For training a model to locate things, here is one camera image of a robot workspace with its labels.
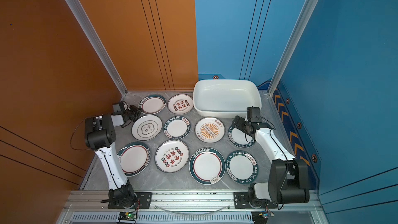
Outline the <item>white plastic bin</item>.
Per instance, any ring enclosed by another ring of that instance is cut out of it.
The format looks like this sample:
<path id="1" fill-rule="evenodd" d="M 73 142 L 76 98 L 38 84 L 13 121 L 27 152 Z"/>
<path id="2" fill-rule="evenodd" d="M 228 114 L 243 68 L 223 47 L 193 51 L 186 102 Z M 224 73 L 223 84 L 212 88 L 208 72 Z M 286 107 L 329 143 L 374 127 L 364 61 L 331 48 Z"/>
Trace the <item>white plastic bin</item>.
<path id="1" fill-rule="evenodd" d="M 248 107 L 262 107 L 256 85 L 248 80 L 204 79 L 195 84 L 193 104 L 200 116 L 246 117 Z"/>

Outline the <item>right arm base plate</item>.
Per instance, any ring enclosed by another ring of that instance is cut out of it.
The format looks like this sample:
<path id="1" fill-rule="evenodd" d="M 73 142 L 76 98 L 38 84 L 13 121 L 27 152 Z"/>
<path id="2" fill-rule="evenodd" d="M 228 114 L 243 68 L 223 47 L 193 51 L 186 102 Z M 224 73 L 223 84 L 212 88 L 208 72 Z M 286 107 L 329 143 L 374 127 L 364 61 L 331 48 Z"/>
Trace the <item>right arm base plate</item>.
<path id="1" fill-rule="evenodd" d="M 256 208 L 256 209 L 266 209 L 277 208 L 277 205 L 271 202 L 270 200 L 251 200 L 249 199 L 248 192 L 234 192 L 234 206 L 237 209 L 244 209 L 244 208 Z"/>

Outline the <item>green lettered rim plate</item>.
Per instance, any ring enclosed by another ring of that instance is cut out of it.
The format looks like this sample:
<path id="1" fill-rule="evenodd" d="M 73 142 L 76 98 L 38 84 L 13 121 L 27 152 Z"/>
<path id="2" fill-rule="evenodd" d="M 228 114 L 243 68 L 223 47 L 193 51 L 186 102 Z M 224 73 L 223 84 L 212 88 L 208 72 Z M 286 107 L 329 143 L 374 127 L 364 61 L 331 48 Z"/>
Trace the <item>green lettered rim plate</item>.
<path id="1" fill-rule="evenodd" d="M 174 116 L 163 126 L 163 133 L 171 140 L 180 140 L 185 138 L 190 133 L 190 130 L 191 123 L 183 116 Z"/>

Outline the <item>red character plate back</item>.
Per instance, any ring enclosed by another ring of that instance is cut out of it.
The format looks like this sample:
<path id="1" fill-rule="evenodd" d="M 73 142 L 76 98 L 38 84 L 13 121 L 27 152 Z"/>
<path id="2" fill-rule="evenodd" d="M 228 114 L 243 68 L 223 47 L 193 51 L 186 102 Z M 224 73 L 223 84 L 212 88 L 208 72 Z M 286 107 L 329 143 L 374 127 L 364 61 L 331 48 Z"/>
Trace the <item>red character plate back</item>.
<path id="1" fill-rule="evenodd" d="M 171 97 L 167 103 L 168 110 L 175 115 L 184 115 L 193 108 L 193 97 L 188 94 L 177 94 Z"/>

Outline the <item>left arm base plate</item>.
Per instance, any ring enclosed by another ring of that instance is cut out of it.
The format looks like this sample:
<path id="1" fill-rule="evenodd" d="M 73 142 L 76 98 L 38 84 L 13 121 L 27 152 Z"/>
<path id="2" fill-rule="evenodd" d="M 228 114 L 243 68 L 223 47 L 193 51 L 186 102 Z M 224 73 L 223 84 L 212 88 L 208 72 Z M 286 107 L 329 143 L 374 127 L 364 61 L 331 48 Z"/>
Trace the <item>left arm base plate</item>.
<path id="1" fill-rule="evenodd" d="M 129 199 L 109 200 L 108 209 L 149 209 L 152 192 L 135 192 L 134 201 Z"/>

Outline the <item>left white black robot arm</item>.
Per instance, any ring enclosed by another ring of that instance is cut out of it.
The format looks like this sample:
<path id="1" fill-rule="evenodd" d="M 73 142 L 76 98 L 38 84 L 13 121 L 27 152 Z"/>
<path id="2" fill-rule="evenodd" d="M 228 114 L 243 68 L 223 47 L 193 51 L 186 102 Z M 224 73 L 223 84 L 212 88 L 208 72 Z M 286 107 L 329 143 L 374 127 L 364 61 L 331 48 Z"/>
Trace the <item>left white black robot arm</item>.
<path id="1" fill-rule="evenodd" d="M 85 144 L 95 152 L 106 173 L 109 192 L 104 202 L 109 209 L 137 208 L 138 197 L 122 171 L 116 153 L 115 127 L 135 122 L 141 113 L 141 108 L 121 101 L 113 105 L 112 114 L 90 116 L 84 120 Z"/>

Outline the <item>orange sunburst plate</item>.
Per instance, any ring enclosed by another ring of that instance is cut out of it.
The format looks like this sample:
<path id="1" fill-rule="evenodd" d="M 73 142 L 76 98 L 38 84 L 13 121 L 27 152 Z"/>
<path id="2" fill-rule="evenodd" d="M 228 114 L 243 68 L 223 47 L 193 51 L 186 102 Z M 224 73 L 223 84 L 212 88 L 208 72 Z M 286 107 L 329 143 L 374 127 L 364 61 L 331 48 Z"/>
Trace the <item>orange sunburst plate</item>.
<path id="1" fill-rule="evenodd" d="M 205 143 L 216 143 L 224 137 L 226 127 L 218 118 L 205 117 L 197 122 L 194 131 L 196 137 L 200 141 Z"/>

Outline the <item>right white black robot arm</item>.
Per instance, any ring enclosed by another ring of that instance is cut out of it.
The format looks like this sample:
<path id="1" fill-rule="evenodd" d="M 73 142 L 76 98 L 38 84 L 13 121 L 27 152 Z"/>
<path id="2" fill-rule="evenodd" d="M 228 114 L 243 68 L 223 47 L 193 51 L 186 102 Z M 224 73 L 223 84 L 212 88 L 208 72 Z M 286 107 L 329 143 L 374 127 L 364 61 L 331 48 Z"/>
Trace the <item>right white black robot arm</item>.
<path id="1" fill-rule="evenodd" d="M 236 116 L 233 127 L 252 137 L 271 162 L 268 182 L 251 184 L 247 201 L 253 207 L 308 203 L 308 165 L 285 149 L 276 137 L 272 125 L 263 121 L 260 108 L 248 107 L 247 117 Z"/>

